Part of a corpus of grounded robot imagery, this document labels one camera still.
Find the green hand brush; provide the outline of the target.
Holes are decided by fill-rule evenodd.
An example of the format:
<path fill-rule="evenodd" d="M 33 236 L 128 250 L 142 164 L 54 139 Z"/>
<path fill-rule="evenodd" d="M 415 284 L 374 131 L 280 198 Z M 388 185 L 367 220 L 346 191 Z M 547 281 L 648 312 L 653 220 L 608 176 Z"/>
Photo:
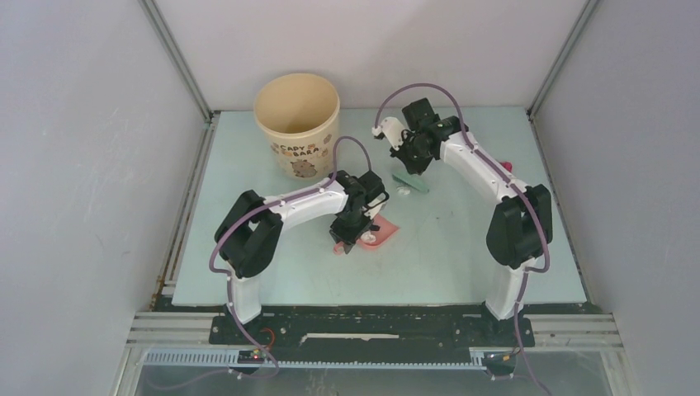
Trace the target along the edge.
<path fill-rule="evenodd" d="M 429 186 L 420 177 L 403 171 L 392 172 L 391 177 L 404 189 L 412 189 L 423 194 L 429 193 Z"/>

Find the pink plastic dustpan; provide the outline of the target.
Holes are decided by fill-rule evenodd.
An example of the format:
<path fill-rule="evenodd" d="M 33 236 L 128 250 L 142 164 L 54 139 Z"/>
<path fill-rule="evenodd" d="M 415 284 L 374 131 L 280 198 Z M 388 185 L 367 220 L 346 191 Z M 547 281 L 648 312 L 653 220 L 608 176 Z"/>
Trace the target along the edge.
<path fill-rule="evenodd" d="M 333 252 L 349 254 L 354 247 L 375 251 L 397 233 L 399 227 L 381 214 L 370 218 L 364 214 L 339 216 L 330 225 L 329 233 L 334 241 Z"/>

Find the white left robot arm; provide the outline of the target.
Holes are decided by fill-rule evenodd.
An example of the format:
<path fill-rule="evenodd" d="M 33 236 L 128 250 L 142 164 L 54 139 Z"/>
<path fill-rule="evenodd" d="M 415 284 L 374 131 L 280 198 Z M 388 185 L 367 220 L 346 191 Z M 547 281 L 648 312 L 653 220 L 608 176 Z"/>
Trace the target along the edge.
<path fill-rule="evenodd" d="M 345 171 L 330 174 L 285 196 L 262 197 L 245 191 L 215 231 L 213 257 L 227 268 L 227 306 L 233 315 L 229 333 L 241 343 L 258 339 L 262 312 L 260 275 L 272 263 L 282 234 L 325 215 L 334 215 L 329 234 L 334 250 L 348 254 L 368 233 L 379 233 L 379 213 L 390 195 L 373 171 L 359 177 Z"/>

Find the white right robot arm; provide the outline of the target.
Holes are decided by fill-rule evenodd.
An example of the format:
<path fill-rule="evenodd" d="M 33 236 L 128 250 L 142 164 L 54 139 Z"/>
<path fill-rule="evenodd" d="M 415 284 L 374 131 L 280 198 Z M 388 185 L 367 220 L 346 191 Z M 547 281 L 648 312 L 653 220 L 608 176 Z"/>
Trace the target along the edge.
<path fill-rule="evenodd" d="M 462 113 L 442 118 L 428 99 L 412 102 L 404 118 L 377 119 L 372 128 L 390 143 L 390 155 L 407 173 L 420 175 L 433 161 L 456 170 L 493 208 L 486 246 L 500 264 L 485 300 L 490 316 L 480 322 L 480 334 L 500 345 L 513 334 L 510 318 L 518 315 L 529 272 L 545 273 L 551 266 L 553 239 L 551 193 L 542 184 L 531 186 L 516 178 L 478 144 Z"/>

